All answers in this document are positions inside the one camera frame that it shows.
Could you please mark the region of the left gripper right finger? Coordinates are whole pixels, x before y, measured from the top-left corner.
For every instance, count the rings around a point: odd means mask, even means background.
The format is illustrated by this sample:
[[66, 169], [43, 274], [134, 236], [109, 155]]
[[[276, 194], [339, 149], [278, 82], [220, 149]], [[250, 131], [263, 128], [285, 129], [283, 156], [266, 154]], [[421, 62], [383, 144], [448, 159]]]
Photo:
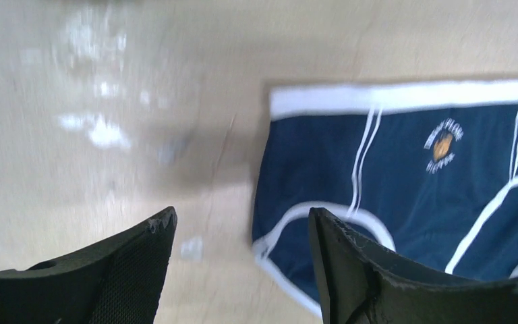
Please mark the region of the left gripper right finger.
[[407, 259], [323, 208], [308, 217], [325, 323], [518, 323], [518, 277], [476, 281]]

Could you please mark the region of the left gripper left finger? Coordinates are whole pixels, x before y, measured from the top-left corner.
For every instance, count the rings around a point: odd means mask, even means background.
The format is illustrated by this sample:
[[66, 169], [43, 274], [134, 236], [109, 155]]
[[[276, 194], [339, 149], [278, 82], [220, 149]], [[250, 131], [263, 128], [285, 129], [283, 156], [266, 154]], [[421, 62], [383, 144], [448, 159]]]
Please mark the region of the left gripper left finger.
[[167, 207], [80, 250], [0, 271], [0, 323], [152, 323], [176, 227]]

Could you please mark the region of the navy white underwear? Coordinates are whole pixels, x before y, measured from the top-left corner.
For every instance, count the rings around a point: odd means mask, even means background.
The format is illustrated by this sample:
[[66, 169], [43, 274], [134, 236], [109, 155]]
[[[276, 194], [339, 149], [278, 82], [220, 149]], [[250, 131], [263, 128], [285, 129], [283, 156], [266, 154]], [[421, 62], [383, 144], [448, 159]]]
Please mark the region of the navy white underwear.
[[313, 208], [431, 269], [518, 277], [518, 80], [273, 89], [253, 250], [322, 317]]

